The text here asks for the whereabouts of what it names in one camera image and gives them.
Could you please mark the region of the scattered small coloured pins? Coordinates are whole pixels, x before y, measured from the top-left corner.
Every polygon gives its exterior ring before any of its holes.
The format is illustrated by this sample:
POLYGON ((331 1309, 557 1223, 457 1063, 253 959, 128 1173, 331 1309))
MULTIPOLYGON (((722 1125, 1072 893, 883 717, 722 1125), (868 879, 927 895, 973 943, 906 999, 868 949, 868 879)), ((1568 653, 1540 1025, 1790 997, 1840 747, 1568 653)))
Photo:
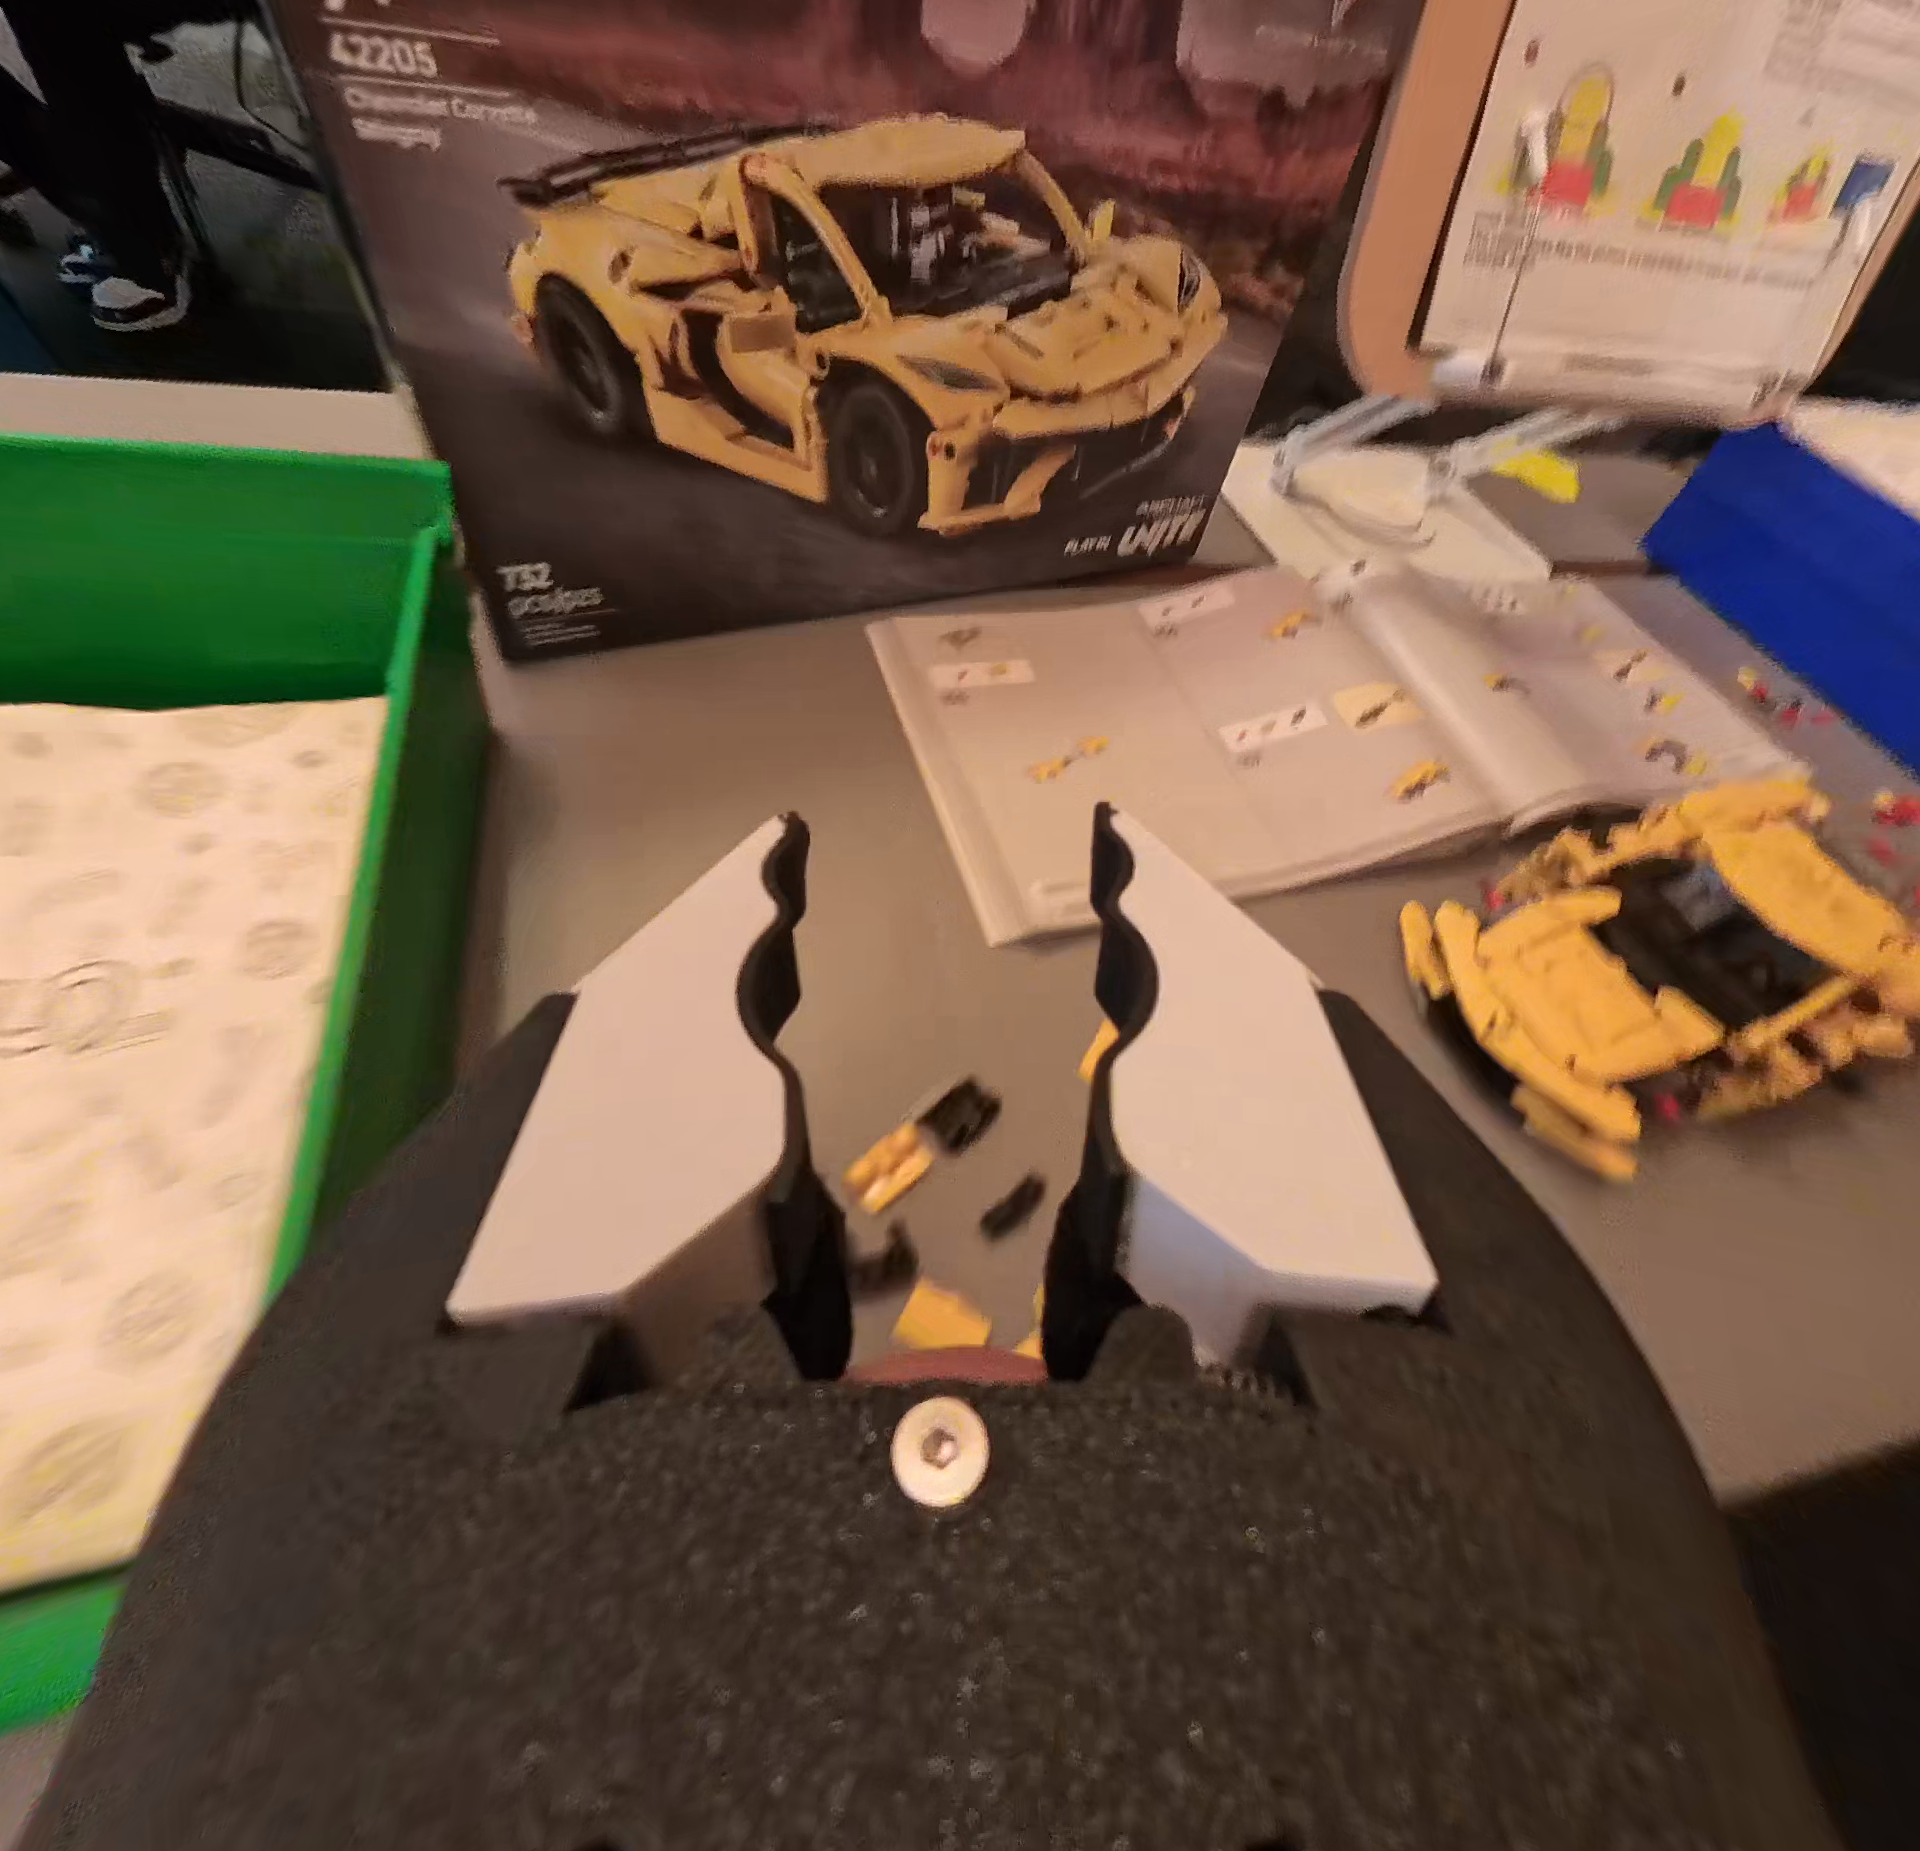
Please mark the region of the scattered small coloured pins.
POLYGON ((1917 831, 1917 775, 1850 719, 1779 669, 1746 663, 1736 669, 1735 683, 1770 733, 1812 763, 1828 797, 1849 805, 1874 829, 1917 831))

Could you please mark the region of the loose yellow and black bricks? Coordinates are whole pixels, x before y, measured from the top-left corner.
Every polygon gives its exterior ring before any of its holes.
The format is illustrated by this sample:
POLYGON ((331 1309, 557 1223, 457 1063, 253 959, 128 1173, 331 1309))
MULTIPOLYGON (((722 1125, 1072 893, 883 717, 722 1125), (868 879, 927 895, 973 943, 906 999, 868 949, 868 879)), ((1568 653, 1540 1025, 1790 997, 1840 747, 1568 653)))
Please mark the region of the loose yellow and black bricks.
POLYGON ((1070 1183, 1004 1107, 989 1079, 962 1075, 842 1167, 857 1372, 949 1358, 990 1382, 1044 1378, 1046 1253, 1070 1183))

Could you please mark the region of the crumpled white paper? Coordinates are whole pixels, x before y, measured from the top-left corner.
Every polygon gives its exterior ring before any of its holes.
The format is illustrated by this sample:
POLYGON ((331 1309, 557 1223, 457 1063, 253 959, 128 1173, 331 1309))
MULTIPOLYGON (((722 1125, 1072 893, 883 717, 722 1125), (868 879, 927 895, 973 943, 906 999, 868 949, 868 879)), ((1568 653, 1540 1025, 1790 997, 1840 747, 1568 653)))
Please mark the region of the crumpled white paper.
POLYGON ((1919 405, 1845 397, 1802 397, 1790 433, 1837 463, 1873 471, 1917 469, 1919 405))

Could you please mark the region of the yellow brick toy car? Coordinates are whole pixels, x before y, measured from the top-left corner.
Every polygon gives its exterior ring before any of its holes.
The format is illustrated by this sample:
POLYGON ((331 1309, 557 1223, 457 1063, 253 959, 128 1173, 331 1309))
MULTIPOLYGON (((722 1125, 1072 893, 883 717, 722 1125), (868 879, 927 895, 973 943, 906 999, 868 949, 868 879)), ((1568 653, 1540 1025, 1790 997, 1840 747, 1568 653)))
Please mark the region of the yellow brick toy car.
POLYGON ((1612 1183, 1649 1131, 1917 1057, 1917 923, 1826 847, 1802 775, 1567 827, 1479 907, 1405 903, 1422 1017, 1526 1133, 1612 1183))

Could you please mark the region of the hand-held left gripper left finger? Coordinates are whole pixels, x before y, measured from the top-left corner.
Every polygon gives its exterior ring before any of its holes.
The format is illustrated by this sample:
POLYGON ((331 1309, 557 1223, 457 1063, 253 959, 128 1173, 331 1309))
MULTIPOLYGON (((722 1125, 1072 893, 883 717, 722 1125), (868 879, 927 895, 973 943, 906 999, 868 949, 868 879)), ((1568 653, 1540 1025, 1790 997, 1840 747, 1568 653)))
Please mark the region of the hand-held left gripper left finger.
POLYGON ((646 1378, 737 1311, 804 1378, 852 1356, 849 1219, 780 1033, 799 1009, 810 831, 757 825, 570 991, 445 1317, 592 1319, 646 1378))

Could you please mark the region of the patterned white paper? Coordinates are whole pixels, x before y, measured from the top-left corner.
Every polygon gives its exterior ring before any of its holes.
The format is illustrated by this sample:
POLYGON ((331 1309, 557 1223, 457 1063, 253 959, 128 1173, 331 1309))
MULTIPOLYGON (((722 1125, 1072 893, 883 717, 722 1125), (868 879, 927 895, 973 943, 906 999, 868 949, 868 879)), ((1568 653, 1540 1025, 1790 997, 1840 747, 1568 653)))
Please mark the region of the patterned white paper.
POLYGON ((383 697, 2 711, 2 1586, 124 1564, 265 1305, 383 697))

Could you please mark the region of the clipboard with printed sheet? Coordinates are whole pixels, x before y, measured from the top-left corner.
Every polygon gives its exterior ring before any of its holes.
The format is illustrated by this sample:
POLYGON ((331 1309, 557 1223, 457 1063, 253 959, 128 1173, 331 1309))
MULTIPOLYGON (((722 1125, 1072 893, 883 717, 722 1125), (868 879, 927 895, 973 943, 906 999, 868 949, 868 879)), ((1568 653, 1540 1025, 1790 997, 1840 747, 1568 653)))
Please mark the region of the clipboard with printed sheet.
POLYGON ((1427 0, 1339 285, 1370 393, 1742 427, 1917 215, 1919 0, 1427 0))

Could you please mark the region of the dark toy car box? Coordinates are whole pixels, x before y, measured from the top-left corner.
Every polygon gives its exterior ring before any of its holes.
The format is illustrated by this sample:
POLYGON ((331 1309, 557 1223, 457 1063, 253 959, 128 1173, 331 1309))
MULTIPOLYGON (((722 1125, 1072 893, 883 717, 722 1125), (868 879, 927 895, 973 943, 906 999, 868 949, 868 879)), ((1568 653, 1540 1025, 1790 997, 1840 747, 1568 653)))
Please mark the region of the dark toy car box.
POLYGON ((265 0, 516 661, 1198 549, 1429 0, 265 0))

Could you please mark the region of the grey desk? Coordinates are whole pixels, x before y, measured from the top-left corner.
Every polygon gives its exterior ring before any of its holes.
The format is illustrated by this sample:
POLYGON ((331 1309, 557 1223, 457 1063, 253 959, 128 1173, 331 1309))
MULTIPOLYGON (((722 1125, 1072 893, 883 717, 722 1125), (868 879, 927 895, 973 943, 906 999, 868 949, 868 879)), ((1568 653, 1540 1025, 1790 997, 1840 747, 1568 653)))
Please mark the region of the grey desk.
MULTIPOLYGON (((904 1201, 925 1273, 1032 1326, 1044 1217, 990 1241, 978 1215, 1025 1173, 1050 1201, 1081 1165, 1097 1029, 1094 943, 987 943, 860 617, 563 663, 473 649, 493 719, 491 795, 462 987, 470 1063, 550 991, 777 811, 812 833, 800 1009, 821 1169, 842 1167, 928 1089, 976 1075, 1004 1099, 969 1155, 904 1201)), ((1736 1496, 1917 1436, 1917 1063, 1659 1143, 1632 1185, 1562 1163, 1482 1095, 1414 1011, 1396 913, 1476 899, 1502 863, 1429 855, 1250 905, 1355 997, 1553 1215, 1632 1330, 1713 1486, 1736 1496)))

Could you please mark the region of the instruction booklet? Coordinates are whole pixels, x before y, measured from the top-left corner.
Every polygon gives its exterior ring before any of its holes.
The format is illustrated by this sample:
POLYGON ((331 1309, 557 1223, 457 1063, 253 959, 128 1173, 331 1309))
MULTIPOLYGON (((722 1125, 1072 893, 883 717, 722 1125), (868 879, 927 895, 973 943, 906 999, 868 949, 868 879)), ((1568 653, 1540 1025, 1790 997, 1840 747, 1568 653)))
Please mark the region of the instruction booklet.
POLYGON ((1572 577, 1268 565, 868 643, 996 947, 1093 925, 1102 803, 1245 901, 1810 771, 1572 577))

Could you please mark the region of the blue storage bin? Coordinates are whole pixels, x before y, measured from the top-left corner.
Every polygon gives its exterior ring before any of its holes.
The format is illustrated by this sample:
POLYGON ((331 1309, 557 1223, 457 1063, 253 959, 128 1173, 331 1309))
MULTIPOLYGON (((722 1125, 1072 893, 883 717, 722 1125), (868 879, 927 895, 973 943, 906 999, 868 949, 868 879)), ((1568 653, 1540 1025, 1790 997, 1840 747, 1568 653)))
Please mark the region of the blue storage bin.
POLYGON ((1909 769, 1919 761, 1917 469, 1837 463, 1772 423, 1670 431, 1646 557, 1909 769))

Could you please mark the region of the green storage bin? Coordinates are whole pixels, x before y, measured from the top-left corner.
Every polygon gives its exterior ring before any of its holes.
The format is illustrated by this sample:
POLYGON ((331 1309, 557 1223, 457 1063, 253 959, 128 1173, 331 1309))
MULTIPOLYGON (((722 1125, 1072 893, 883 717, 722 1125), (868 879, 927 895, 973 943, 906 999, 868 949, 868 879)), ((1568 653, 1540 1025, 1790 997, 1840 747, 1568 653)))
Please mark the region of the green storage bin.
MULTIPOLYGON (((449 475, 345 455, 4 439, 4 707, 372 695, 389 705, 386 731, 261 1311, 451 1083, 491 725, 449 475)), ((140 1544, 120 1566, 4 1592, 6 1730, 85 1696, 140 1544)))

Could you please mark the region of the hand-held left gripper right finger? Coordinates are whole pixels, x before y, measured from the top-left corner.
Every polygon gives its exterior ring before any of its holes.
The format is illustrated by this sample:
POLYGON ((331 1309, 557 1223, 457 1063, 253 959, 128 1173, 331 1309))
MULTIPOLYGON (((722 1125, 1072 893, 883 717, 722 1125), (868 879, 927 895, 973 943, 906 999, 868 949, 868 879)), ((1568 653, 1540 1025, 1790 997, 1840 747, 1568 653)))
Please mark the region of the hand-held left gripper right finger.
POLYGON ((1087 1376, 1149 1305, 1214 1362, 1253 1362, 1285 1313, 1427 1315, 1437 1263, 1321 979, 1111 803, 1088 895, 1113 1039, 1046 1251, 1049 1374, 1087 1376))

